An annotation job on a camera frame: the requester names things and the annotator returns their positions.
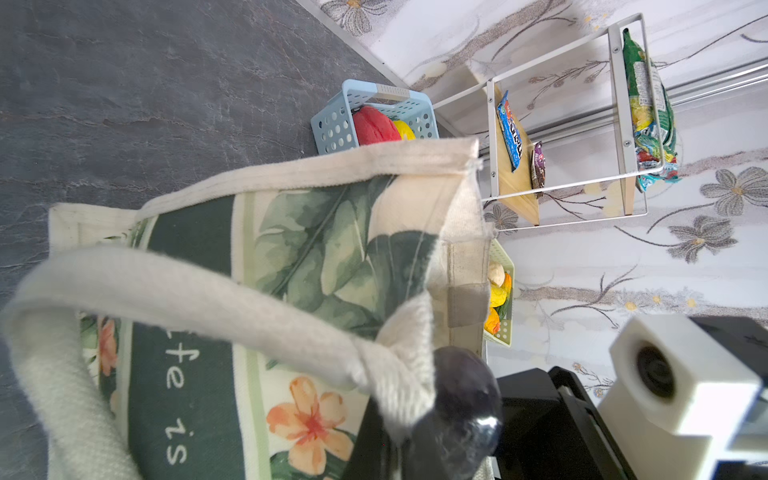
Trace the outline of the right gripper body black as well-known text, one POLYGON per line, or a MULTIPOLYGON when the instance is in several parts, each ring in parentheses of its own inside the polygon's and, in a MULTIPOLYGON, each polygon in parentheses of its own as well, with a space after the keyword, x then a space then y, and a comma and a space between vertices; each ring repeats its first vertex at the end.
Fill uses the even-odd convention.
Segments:
POLYGON ((634 479, 636 475, 576 374, 553 367, 497 380, 502 479, 634 479))

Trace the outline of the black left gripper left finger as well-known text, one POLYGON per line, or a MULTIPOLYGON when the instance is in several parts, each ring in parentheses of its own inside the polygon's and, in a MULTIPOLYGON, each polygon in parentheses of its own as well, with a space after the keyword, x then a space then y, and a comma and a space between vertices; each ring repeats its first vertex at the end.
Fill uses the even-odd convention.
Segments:
POLYGON ((384 428, 378 404, 367 404, 357 441, 341 476, 342 480, 396 478, 396 447, 384 428))

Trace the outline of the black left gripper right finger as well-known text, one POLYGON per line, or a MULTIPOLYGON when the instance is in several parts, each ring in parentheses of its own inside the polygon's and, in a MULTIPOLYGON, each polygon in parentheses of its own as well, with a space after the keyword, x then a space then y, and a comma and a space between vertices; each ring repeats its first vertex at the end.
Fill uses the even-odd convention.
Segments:
POLYGON ((443 480, 447 473, 441 446, 431 422, 420 422, 403 444, 402 478, 405 480, 443 480))

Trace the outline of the canvas tote bag floral print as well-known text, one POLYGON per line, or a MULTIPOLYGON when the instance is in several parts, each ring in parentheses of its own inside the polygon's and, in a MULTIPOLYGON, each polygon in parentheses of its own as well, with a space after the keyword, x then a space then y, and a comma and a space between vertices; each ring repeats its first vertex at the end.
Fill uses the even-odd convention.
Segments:
POLYGON ((396 447, 489 306, 470 139, 225 172, 137 210, 59 203, 1 324, 51 479, 341 479, 396 447))

